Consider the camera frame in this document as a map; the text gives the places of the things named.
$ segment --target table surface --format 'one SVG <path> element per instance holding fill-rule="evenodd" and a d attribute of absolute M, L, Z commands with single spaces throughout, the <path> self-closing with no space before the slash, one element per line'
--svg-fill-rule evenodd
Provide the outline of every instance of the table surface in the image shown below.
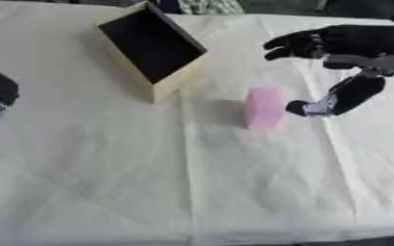
<path fill-rule="evenodd" d="M 354 71 L 266 62 L 278 35 L 377 20 L 172 16 L 210 52 L 158 105 L 106 55 L 111 7 L 0 2 L 0 71 L 21 97 L 0 122 L 0 244 L 222 245 L 394 234 L 394 78 L 337 118 L 243 128 L 250 87 L 316 100 Z"/>

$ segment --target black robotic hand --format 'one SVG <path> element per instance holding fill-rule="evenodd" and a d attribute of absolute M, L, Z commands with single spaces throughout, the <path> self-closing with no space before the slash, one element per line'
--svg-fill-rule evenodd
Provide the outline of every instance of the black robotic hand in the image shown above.
<path fill-rule="evenodd" d="M 264 49 L 269 51 L 265 56 L 268 61 L 288 57 L 319 59 L 324 54 L 366 58 L 394 55 L 394 26 L 329 26 L 276 37 L 265 43 Z"/>
<path fill-rule="evenodd" d="M 383 91 L 385 78 L 363 75 L 347 78 L 333 86 L 326 97 L 316 103 L 292 101 L 286 110 L 300 116 L 332 116 L 351 111 Z"/>

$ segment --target open box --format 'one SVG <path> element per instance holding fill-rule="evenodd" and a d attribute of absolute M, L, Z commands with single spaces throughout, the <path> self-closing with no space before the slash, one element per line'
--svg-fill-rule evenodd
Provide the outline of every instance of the open box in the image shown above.
<path fill-rule="evenodd" d="M 146 88 L 152 102 L 202 73 L 208 51 L 149 2 L 97 25 L 111 57 Z"/>

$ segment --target pink block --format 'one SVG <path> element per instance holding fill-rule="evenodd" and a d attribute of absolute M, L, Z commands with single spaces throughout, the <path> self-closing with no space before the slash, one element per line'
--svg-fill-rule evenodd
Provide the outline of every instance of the pink block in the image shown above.
<path fill-rule="evenodd" d="M 273 129 L 280 122 L 284 112 L 283 97 L 276 88 L 255 87 L 249 90 L 245 102 L 248 129 Z"/>

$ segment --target box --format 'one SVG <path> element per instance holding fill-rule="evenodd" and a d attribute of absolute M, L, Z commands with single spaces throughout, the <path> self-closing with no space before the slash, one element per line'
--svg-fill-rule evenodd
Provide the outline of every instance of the box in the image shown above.
<path fill-rule="evenodd" d="M 149 2 L 97 25 L 110 56 L 158 102 L 202 76 L 208 51 Z"/>
<path fill-rule="evenodd" d="M 285 113 L 281 92 L 274 87 L 254 87 L 245 101 L 245 122 L 250 130 L 274 129 Z"/>

